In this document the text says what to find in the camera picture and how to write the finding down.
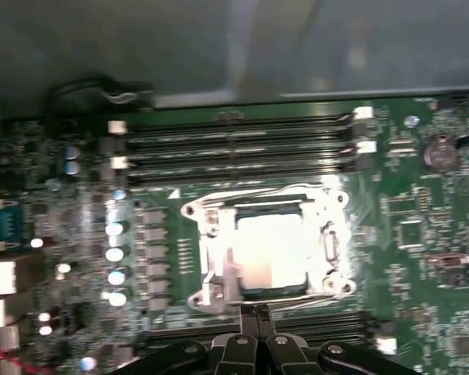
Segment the motherboard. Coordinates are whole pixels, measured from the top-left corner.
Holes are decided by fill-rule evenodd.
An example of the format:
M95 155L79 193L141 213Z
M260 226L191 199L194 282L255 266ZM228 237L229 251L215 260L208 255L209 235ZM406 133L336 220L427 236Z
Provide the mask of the motherboard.
M311 348L469 375L469 95L1 132L0 374L109 373L267 303Z

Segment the red wire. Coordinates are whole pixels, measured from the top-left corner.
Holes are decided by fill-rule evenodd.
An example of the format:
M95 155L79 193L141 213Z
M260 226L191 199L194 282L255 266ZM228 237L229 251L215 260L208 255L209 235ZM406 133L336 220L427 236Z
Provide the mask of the red wire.
M9 363L12 363L15 366L18 366L19 368L25 370L27 373L50 373L51 369L48 367L35 367L32 365L29 365L27 363L23 363L18 360L18 358L13 357L11 355L7 355L7 353L3 352L0 350L0 359L5 360Z

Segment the black cable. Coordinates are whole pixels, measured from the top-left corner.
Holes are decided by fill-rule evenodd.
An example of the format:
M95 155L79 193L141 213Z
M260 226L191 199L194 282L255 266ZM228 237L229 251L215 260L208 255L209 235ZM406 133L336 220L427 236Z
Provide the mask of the black cable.
M104 94L103 96L108 100L113 96L119 97L125 94L130 95L130 101L133 100L132 95L134 95L134 98L138 97L136 93L131 91L127 93L127 90L125 90L125 87L122 84L115 81L113 78L104 75L79 78L59 84L48 92L47 98L45 99L43 110L44 132L46 132L47 128L54 122L55 108L62 97L89 88L100 89Z

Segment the black clamp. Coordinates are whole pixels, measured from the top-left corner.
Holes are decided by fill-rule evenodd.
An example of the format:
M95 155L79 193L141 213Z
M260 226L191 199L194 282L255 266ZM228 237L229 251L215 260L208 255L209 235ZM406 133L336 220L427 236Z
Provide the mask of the black clamp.
M240 308L240 333L222 334L212 348L197 341L181 341L139 359L112 375L417 375L397 363L340 341L312 352L293 334L277 334L267 305Z

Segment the cpu socket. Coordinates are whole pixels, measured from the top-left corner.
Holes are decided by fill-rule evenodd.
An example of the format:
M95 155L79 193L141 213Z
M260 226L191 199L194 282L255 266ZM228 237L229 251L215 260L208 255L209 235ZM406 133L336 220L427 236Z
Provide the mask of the cpu socket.
M224 314L244 304L296 309L352 294L348 200L323 184L293 184L218 191L184 205L181 214L198 224L202 268L202 289L188 305Z

